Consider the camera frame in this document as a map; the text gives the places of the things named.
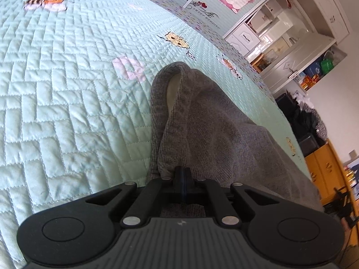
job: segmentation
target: orange wooden cabinet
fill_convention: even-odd
[[[346,177],[342,163],[329,140],[327,144],[306,157],[306,164],[311,174],[313,184],[318,188],[321,195],[322,205],[326,205],[336,198],[334,188],[339,190],[344,187],[342,192],[350,191],[351,202],[354,207],[354,215],[359,215],[348,178]],[[356,225],[351,233],[350,245],[359,244],[358,233],[358,225]]]

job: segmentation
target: bed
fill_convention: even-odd
[[[0,0],[0,268],[22,268],[31,214],[145,185],[149,96],[174,61],[203,71],[309,176],[260,76],[171,0]]]

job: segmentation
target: gray garment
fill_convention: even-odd
[[[170,79],[181,75],[172,112]],[[267,129],[254,124],[221,88],[183,62],[164,67],[151,89],[152,155],[148,180],[190,167],[193,178],[222,187],[247,185],[322,211],[317,188],[280,148]]]

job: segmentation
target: blue wallpaper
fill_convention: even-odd
[[[179,5],[183,6],[186,0],[174,0]],[[187,9],[197,16],[199,19],[204,21],[208,26],[210,26],[214,31],[219,35],[223,36],[227,31],[229,31],[233,25],[235,25],[241,18],[243,18],[253,7],[255,7],[261,0],[254,0],[253,3],[245,5],[240,11],[235,14],[231,9],[226,5],[221,3],[219,0],[194,0],[205,2],[207,12],[215,13],[215,15],[205,14],[200,10],[200,7],[194,5],[189,5]]]

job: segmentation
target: silver bolt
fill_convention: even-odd
[[[239,219],[235,216],[225,216],[222,218],[222,223],[228,226],[234,226],[239,223]]]
[[[141,219],[137,216],[128,216],[125,217],[122,222],[128,226],[136,226],[141,222]]]

